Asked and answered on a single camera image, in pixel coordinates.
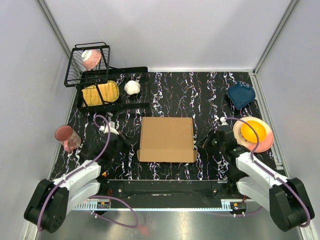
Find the brown cardboard box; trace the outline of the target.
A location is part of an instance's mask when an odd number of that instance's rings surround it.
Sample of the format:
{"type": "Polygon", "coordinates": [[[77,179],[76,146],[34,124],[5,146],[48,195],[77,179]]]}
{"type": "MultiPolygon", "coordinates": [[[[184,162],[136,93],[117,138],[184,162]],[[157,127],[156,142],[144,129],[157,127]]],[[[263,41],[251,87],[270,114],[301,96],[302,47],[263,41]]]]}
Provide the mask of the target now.
{"type": "Polygon", "coordinates": [[[136,152],[142,163],[194,163],[193,119],[191,117],[143,117],[136,152]]]}

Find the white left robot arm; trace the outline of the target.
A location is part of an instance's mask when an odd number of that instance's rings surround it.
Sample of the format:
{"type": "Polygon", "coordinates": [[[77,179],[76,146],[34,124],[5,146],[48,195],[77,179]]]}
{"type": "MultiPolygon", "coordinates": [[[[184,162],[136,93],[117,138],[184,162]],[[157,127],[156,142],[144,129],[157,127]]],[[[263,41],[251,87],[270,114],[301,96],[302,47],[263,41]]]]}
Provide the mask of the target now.
{"type": "Polygon", "coordinates": [[[120,141],[129,145],[121,132],[111,132],[102,151],[93,160],[86,160],[70,173],[54,180],[41,180],[26,207],[24,219],[35,224],[39,231],[56,232],[67,214],[86,199],[103,198],[108,186],[102,182],[108,176],[106,160],[101,159],[106,150],[117,152],[120,141]]]}

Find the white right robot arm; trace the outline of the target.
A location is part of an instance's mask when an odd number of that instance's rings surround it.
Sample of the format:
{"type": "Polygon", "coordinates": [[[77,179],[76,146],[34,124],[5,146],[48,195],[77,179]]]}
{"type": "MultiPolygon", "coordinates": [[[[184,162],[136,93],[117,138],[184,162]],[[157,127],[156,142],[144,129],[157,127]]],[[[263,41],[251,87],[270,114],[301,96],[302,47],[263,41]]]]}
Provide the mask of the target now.
{"type": "Polygon", "coordinates": [[[230,126],[212,129],[196,145],[207,152],[222,154],[231,165],[228,195],[254,200],[269,212],[280,230],[307,227],[315,217],[303,182],[281,175],[261,162],[247,147],[237,143],[230,126]]]}

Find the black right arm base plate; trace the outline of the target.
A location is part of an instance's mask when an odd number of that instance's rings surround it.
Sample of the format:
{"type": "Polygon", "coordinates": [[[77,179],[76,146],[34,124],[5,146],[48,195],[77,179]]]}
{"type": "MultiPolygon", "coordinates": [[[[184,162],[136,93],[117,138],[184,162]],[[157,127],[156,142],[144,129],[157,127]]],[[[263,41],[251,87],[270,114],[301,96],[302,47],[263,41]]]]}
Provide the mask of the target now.
{"type": "Polygon", "coordinates": [[[213,198],[218,199],[236,199],[236,200],[251,200],[250,197],[241,194],[238,191],[236,183],[233,181],[213,181],[211,183],[211,192],[213,198]]]}

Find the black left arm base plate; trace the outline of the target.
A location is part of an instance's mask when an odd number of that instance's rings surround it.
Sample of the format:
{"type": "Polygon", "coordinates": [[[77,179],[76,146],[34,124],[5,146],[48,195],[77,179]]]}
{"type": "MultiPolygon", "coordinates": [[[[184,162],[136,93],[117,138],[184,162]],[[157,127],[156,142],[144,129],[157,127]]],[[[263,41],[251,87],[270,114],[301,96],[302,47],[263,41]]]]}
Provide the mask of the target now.
{"type": "Polygon", "coordinates": [[[217,195],[215,181],[201,180],[109,180],[97,196],[116,197],[136,208],[194,208],[207,205],[217,195]]]}

